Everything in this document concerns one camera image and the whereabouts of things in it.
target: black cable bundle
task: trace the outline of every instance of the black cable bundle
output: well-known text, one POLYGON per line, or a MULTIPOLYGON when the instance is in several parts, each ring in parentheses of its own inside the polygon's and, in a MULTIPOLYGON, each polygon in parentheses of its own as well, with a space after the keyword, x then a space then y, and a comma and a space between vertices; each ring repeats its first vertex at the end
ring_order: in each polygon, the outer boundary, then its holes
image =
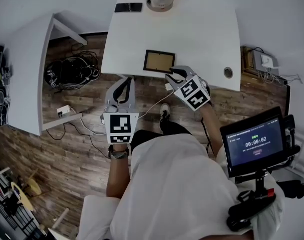
POLYGON ((98 59, 93 51, 82 51, 51 62, 44 71, 47 84, 62 90, 80 89, 99 78, 98 59))

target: person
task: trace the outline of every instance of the person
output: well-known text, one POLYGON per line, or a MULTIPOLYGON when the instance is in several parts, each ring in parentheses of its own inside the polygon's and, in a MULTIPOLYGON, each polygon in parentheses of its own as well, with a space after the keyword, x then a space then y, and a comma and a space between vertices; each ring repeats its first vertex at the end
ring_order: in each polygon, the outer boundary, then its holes
MULTIPOLYGON (((208 103, 199 111, 215 159, 224 161, 219 120, 208 103)), ((238 187, 190 132, 170 121, 170 114, 169 105, 162 104, 163 134, 134 134, 131 176, 127 155, 120 155, 126 144, 113 145, 118 155, 111 158, 106 197, 84 199, 78 240, 254 239, 253 230, 229 230, 228 209, 237 202, 238 187)), ((270 214, 263 221, 273 228, 270 214)))

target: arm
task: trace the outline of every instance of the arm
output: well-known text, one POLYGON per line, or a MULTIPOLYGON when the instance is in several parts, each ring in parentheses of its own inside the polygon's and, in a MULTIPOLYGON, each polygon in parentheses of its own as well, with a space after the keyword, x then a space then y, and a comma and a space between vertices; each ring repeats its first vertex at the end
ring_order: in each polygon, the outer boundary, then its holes
POLYGON ((200 112, 203 116, 203 122, 208 131, 210 141, 213 147, 213 153, 216 158, 218 151, 223 145, 220 127, 221 123, 218 121, 218 118, 212 108, 208 103, 200 108, 200 112))
MULTIPOLYGON (((126 150, 126 144, 114 144, 115 151, 126 150)), ((121 199, 130 182, 128 158, 111 159, 110 173, 106 187, 106 196, 121 199)))

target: white wall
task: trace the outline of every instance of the white wall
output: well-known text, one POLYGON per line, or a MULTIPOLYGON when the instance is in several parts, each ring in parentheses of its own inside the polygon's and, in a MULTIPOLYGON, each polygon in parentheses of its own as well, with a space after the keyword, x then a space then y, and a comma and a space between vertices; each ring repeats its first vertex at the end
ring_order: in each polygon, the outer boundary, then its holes
MULTIPOLYGON (((107 31, 115 1, 0 0, 0 43, 19 27, 51 11, 62 11, 59 19, 79 33, 107 31)), ((263 47, 279 58, 286 70, 304 69, 304 0, 222 2, 236 9, 242 45, 263 47)))
POLYGON ((104 32, 116 0, 0 0, 0 43, 31 20, 48 12, 78 33, 104 32))

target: wristwatch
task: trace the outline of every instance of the wristwatch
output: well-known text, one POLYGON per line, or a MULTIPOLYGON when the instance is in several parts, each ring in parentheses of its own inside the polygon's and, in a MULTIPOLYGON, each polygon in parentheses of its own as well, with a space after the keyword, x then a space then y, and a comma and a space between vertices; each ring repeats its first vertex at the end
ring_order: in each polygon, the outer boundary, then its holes
POLYGON ((114 151, 113 150, 113 145, 110 145, 108 147, 108 158, 109 159, 122 159, 122 158, 126 158, 128 157, 129 151, 128 151, 128 147, 126 148, 126 150, 124 151, 114 151))

